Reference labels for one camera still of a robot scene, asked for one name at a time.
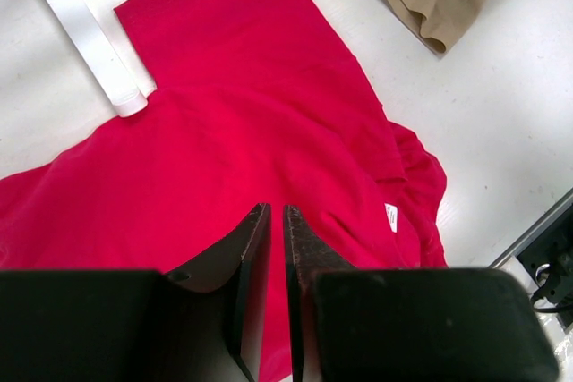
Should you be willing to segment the red t-shirt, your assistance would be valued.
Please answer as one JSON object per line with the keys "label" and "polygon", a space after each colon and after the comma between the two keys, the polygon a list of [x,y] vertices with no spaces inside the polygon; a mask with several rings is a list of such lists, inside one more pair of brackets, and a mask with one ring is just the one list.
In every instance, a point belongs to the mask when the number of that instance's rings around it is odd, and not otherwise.
{"label": "red t-shirt", "polygon": [[128,0],[157,88],[1,182],[1,265],[174,269],[272,207],[261,379],[290,374],[282,210],[357,267],[444,267],[446,176],[312,0]]}

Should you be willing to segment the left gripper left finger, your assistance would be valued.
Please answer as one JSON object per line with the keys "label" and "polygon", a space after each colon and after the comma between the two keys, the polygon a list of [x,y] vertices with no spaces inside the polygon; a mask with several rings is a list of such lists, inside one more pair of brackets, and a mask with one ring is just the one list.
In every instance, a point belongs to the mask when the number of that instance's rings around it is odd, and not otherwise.
{"label": "left gripper left finger", "polygon": [[183,265],[5,270],[4,381],[255,381],[270,207],[258,204]]}

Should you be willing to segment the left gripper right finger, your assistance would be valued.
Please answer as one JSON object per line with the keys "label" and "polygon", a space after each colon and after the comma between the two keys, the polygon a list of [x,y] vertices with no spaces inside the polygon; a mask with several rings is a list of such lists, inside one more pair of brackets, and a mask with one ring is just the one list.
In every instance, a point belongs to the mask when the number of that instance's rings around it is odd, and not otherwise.
{"label": "left gripper right finger", "polygon": [[526,291],[490,268],[353,267],[283,213],[296,381],[555,381]]}

